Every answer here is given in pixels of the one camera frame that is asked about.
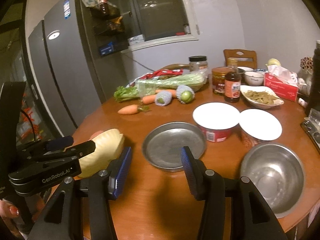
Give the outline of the left hand red nails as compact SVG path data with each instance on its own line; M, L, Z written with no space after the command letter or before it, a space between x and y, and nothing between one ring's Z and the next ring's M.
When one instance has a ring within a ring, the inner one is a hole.
M0 200L0 215L2 218L13 219L20 216L19 210L11 202Z

